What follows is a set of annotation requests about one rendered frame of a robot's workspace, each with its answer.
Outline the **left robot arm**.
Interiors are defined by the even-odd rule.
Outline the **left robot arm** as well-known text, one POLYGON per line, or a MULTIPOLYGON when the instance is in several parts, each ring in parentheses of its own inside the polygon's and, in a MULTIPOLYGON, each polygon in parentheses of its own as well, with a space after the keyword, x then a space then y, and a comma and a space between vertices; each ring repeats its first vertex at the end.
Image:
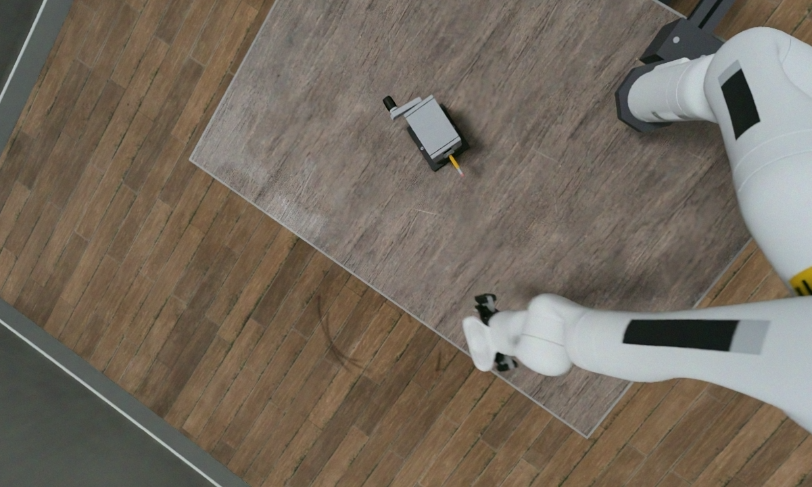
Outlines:
POLYGON ((627 380, 706 380, 812 435, 812 46, 750 28, 717 53, 656 66, 628 105, 644 122, 718 122, 744 224, 791 297, 634 312, 541 293, 486 325, 462 318, 474 366, 489 368, 496 350, 541 374, 571 361, 627 380))

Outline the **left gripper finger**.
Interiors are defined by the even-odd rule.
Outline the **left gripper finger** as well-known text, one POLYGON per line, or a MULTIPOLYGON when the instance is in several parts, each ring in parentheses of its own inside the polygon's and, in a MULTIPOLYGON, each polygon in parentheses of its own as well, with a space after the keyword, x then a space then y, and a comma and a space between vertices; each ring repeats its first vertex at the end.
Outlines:
POLYGON ((474 305, 473 312, 479 311, 479 318, 483 322, 487 308, 490 312, 495 311, 492 302, 495 301, 496 297, 494 294, 484 292, 480 295, 474 295, 473 298, 474 301, 477 302, 477 304, 474 305))
POLYGON ((512 361, 512 358, 510 358, 508 354, 500 355, 498 354, 498 352, 494 352, 492 361, 493 363, 495 361, 495 363, 498 364, 495 365, 496 372, 504 371, 506 369, 510 369, 517 366, 516 361, 515 360, 512 361))

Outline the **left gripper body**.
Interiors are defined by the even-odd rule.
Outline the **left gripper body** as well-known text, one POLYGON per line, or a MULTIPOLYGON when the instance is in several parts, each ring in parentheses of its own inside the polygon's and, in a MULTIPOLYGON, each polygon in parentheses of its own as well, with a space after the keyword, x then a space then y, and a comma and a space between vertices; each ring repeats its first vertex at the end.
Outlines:
MULTIPOLYGON (((487 310, 486 310, 486 312, 485 312, 485 318, 484 318, 484 321, 483 321, 483 324, 484 324, 484 325, 486 325, 486 324, 488 323, 488 319, 489 319, 489 318, 490 318, 490 317, 491 317, 491 316, 492 316, 492 315, 493 315, 495 312, 498 312, 498 311, 499 311, 499 310, 498 310, 498 309, 496 309, 496 308, 495 308, 494 310, 495 310, 495 311, 492 311, 492 312, 490 312, 490 310, 489 310, 489 309, 487 309, 487 310)), ((498 351, 496 351, 496 350, 495 350, 494 352, 498 352, 498 351)), ((502 352, 498 352, 498 354, 500 354, 500 355, 504 355, 502 352)))

